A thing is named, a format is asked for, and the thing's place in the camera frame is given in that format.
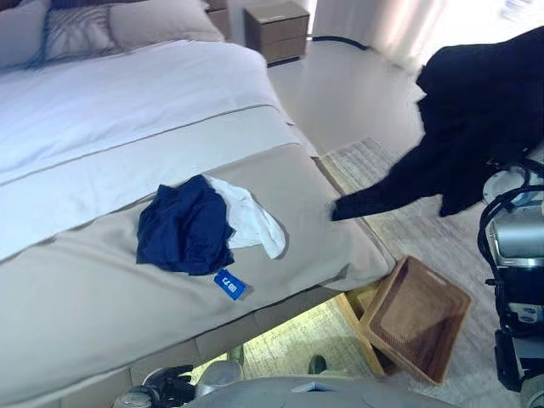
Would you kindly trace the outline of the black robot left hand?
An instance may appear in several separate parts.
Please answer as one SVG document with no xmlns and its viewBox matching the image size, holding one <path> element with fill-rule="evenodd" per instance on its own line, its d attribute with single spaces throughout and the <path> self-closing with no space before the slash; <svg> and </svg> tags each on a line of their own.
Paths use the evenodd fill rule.
<svg viewBox="0 0 544 408">
<path fill-rule="evenodd" d="M 154 407 L 181 407 L 196 397 L 191 383 L 193 365 L 160 368 L 150 373 L 143 386 L 152 390 Z"/>
</svg>

